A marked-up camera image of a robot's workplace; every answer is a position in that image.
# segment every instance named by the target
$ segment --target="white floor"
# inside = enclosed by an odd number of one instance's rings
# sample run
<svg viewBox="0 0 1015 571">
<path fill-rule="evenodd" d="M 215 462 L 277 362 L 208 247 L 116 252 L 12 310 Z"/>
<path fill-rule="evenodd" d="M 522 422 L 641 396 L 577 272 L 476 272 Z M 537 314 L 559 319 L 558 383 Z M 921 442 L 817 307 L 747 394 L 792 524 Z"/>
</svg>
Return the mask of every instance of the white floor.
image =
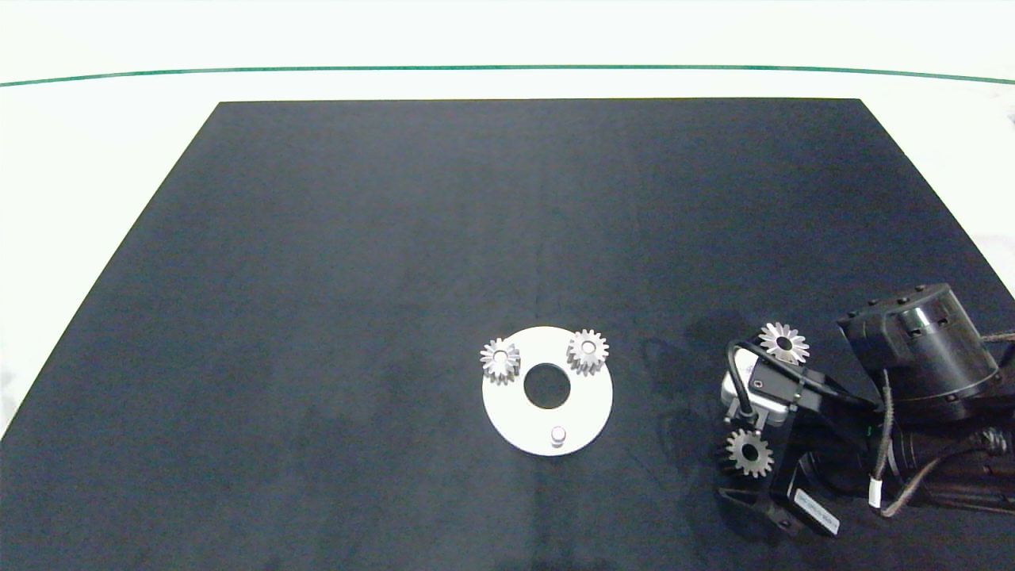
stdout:
<svg viewBox="0 0 1015 571">
<path fill-rule="evenodd" d="M 1015 4 L 0 3 L 0 82 L 210 67 L 755 64 L 791 71 L 245 72 L 0 87 L 0 432 L 220 100 L 859 97 L 1015 292 Z"/>
</svg>

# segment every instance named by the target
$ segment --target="gear center hole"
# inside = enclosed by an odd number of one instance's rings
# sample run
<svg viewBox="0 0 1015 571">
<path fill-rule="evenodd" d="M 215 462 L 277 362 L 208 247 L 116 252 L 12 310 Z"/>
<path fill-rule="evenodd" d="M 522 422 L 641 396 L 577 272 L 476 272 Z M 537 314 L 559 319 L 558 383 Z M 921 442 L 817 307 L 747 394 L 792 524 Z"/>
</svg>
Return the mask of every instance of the gear center hole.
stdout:
<svg viewBox="0 0 1015 571">
<path fill-rule="evenodd" d="M 536 365 L 525 375 L 525 396 L 540 409 L 556 409 L 570 396 L 570 380 L 555 365 Z"/>
<path fill-rule="evenodd" d="M 753 462 L 758 459 L 758 449 L 753 444 L 744 444 L 741 446 L 740 453 L 743 454 L 749 462 Z"/>
</svg>

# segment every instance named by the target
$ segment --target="gear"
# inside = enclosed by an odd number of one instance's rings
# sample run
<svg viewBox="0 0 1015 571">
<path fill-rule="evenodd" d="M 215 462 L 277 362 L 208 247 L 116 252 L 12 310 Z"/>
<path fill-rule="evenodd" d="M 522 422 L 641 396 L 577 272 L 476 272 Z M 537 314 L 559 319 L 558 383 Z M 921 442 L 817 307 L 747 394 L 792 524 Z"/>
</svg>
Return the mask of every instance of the gear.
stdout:
<svg viewBox="0 0 1015 571">
<path fill-rule="evenodd" d="M 763 438 L 744 429 L 735 430 L 726 439 L 726 458 L 733 463 L 734 472 L 743 476 L 763 478 L 771 472 L 774 461 L 771 450 Z"/>
<path fill-rule="evenodd" d="M 494 383 L 505 385 L 518 375 L 522 356 L 515 344 L 497 338 L 483 346 L 483 351 L 479 352 L 479 362 L 483 364 L 483 375 Z"/>
<path fill-rule="evenodd" d="M 567 363 L 579 373 L 591 375 L 606 363 L 610 346 L 592 330 L 577 332 L 567 344 Z"/>
<path fill-rule="evenodd" d="M 811 354 L 807 350 L 811 349 L 811 346 L 805 344 L 807 340 L 797 334 L 796 330 L 791 330 L 789 326 L 783 326 L 777 322 L 774 326 L 765 324 L 759 336 L 761 347 L 784 363 L 799 365 L 810 357 Z"/>
</svg>

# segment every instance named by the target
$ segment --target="plate center hole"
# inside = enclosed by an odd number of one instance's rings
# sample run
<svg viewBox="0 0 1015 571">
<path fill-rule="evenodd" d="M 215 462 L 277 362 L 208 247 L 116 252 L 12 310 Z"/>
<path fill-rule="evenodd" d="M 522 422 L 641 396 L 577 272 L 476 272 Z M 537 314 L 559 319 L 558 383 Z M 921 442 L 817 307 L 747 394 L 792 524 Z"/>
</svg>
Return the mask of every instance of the plate center hole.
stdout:
<svg viewBox="0 0 1015 571">
<path fill-rule="evenodd" d="M 525 396 L 540 409 L 556 409 L 570 396 L 570 381 L 558 367 L 536 365 L 525 376 Z"/>
</svg>

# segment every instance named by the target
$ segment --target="cable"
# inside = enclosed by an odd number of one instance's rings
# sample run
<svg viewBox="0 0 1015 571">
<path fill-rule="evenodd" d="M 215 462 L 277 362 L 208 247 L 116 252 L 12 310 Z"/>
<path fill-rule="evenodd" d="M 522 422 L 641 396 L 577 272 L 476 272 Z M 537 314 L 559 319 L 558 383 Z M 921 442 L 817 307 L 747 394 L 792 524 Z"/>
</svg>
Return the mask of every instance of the cable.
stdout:
<svg viewBox="0 0 1015 571">
<path fill-rule="evenodd" d="M 992 334 L 990 336 L 983 336 L 980 339 L 983 339 L 986 344 L 1015 344 L 1015 330 L 1012 330 L 1011 332 L 1002 332 L 1000 334 Z"/>
<path fill-rule="evenodd" d="M 885 402 L 885 416 L 881 422 L 881 440 L 878 444 L 877 460 L 874 462 L 874 472 L 871 473 L 871 483 L 867 488 L 867 503 L 877 510 L 881 509 L 881 482 L 885 473 L 885 465 L 888 462 L 888 446 L 891 444 L 891 429 L 895 422 L 895 405 L 891 398 L 891 383 L 888 382 L 888 370 L 882 369 L 881 376 L 884 381 L 881 387 L 881 395 Z"/>
<path fill-rule="evenodd" d="M 852 405 L 854 407 L 862 407 L 864 409 L 870 409 L 872 411 L 878 408 L 877 405 L 875 405 L 874 403 L 871 403 L 870 401 L 867 401 L 866 399 L 861 399 L 859 397 L 854 397 L 854 396 L 852 396 L 852 395 L 850 395 L 848 392 L 843 392 L 843 391 L 840 391 L 840 390 L 835 390 L 835 389 L 831 388 L 828 385 L 819 383 L 819 382 L 815 381 L 814 379 L 812 379 L 810 377 L 804 376 L 803 374 L 799 373 L 795 369 L 790 368 L 790 366 L 786 365 L 782 361 L 779 361 L 774 357 L 768 355 L 767 353 L 765 353 L 765 351 L 763 349 L 761 349 L 761 348 L 759 348 L 759 347 L 757 347 L 757 346 L 755 346 L 753 344 L 749 344 L 747 342 L 730 342 L 730 345 L 727 347 L 727 350 L 726 350 L 726 356 L 727 356 L 727 360 L 730 362 L 730 367 L 733 370 L 733 371 L 731 371 L 731 373 L 733 373 L 734 380 L 737 381 L 736 383 L 734 383 L 734 386 L 738 386 L 739 387 L 739 388 L 737 388 L 737 397 L 738 398 L 740 397 L 740 390 L 743 389 L 744 390 L 744 399 L 746 399 L 747 398 L 747 389 L 744 388 L 744 386 L 743 386 L 743 380 L 740 379 L 739 372 L 735 372 L 736 367 L 735 367 L 735 364 L 733 362 L 733 353 L 734 353 L 734 351 L 736 349 L 743 349 L 745 351 L 749 351 L 749 352 L 753 353 L 759 359 L 763 360 L 765 363 L 767 363 L 769 366 L 771 366 L 773 369 L 777 370 L 779 372 L 783 373 L 784 375 L 787 375 L 788 377 L 792 377 L 793 379 L 796 379 L 800 383 L 803 383 L 807 388 L 813 390 L 814 392 L 817 392 L 819 395 L 823 395 L 824 397 L 827 397 L 827 398 L 830 398 L 830 399 L 834 399 L 834 400 L 839 401 L 841 403 L 845 403 L 847 405 Z"/>
<path fill-rule="evenodd" d="M 891 384 L 888 382 L 888 370 L 881 370 L 884 386 L 881 395 L 885 402 L 885 417 L 881 424 L 881 441 L 878 444 L 878 458 L 874 463 L 874 478 L 881 480 L 885 473 L 885 465 L 888 463 L 888 446 L 891 444 L 891 429 L 895 422 L 895 404 L 891 397 Z"/>
<path fill-rule="evenodd" d="M 747 387 L 744 385 L 744 380 L 740 378 L 740 370 L 737 369 L 737 362 L 734 359 L 739 343 L 742 342 L 730 342 L 730 345 L 726 346 L 726 363 L 730 368 L 730 377 L 733 378 L 733 388 L 737 391 L 737 400 L 740 401 L 741 418 L 753 421 L 757 418 L 757 413 L 754 412 L 751 400 L 747 397 Z"/>
<path fill-rule="evenodd" d="M 895 499 L 888 507 L 884 509 L 877 509 L 876 512 L 882 517 L 893 517 L 898 514 L 909 500 L 912 499 L 912 495 L 917 493 L 917 489 L 920 488 L 920 484 L 927 478 L 927 475 L 931 474 L 942 461 L 958 454 L 965 454 L 967 452 L 974 452 L 977 450 L 986 450 L 988 454 L 999 455 L 1004 454 L 1008 451 L 1008 441 L 1005 439 L 1004 435 L 997 428 L 989 427 L 983 430 L 978 430 L 966 438 L 953 442 L 952 444 L 946 446 L 944 450 L 938 453 L 937 456 L 932 458 L 926 465 L 921 468 L 917 474 L 909 479 L 902 487 L 899 492 L 898 498 Z"/>
<path fill-rule="evenodd" d="M 948 456 L 938 456 L 924 465 L 924 468 L 920 469 L 920 472 L 910 478 L 909 482 L 905 483 L 905 486 L 902 487 L 902 491 L 899 493 L 898 498 L 889 504 L 888 507 L 878 510 L 878 515 L 881 517 L 893 517 L 897 514 L 898 511 L 905 506 L 905 504 L 909 503 L 909 500 L 912 498 L 912 495 L 917 493 L 917 488 L 920 487 L 920 483 L 924 481 L 924 478 L 931 474 L 931 471 L 936 469 L 938 465 L 941 463 L 941 460 L 944 460 Z"/>
</svg>

